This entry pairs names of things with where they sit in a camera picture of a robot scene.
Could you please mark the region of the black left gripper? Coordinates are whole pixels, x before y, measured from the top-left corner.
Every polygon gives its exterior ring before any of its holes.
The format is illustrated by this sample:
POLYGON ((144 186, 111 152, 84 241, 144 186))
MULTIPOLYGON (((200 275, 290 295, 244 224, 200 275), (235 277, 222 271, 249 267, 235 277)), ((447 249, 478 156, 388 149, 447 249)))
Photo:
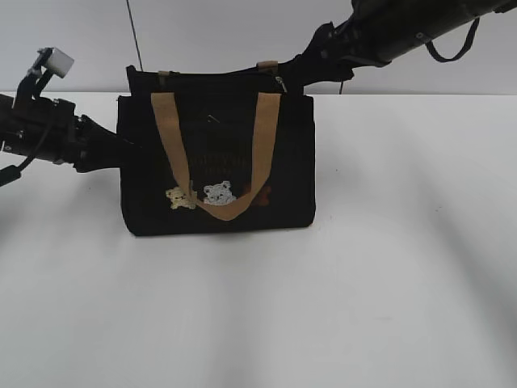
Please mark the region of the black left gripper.
POLYGON ((86 115, 76 116, 71 146, 77 173, 121 167, 120 137, 86 115))

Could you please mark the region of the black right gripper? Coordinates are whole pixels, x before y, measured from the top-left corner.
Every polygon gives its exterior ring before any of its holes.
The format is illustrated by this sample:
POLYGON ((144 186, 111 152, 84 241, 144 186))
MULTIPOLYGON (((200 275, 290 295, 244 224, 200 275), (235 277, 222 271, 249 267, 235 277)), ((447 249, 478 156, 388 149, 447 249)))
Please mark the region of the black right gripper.
POLYGON ((278 74, 286 86, 303 87, 319 82, 346 82, 354 77, 349 64, 340 57, 336 27, 322 24, 303 53, 279 63, 278 74))

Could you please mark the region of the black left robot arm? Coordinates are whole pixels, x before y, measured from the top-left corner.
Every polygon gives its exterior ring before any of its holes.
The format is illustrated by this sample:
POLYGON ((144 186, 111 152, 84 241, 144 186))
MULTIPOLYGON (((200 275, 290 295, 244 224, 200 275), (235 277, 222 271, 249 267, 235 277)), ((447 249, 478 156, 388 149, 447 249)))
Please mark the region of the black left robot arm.
POLYGON ((19 107, 14 97, 1 96, 1 143, 7 153, 70 164, 78 173, 123 165, 131 144, 89 116, 74 114, 76 105, 64 99, 31 99, 19 107))

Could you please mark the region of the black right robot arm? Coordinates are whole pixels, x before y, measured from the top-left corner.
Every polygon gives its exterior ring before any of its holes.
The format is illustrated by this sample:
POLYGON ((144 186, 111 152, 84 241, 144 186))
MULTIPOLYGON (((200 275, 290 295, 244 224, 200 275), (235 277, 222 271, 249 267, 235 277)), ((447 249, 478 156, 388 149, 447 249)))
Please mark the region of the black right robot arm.
POLYGON ((514 1, 354 1, 351 15, 339 25, 322 24, 307 48, 279 64, 287 86, 345 82, 359 67, 385 67, 421 46, 441 63, 449 60, 434 46, 436 38, 465 24, 469 32, 452 61, 460 60, 473 45, 481 17, 516 8, 514 1))

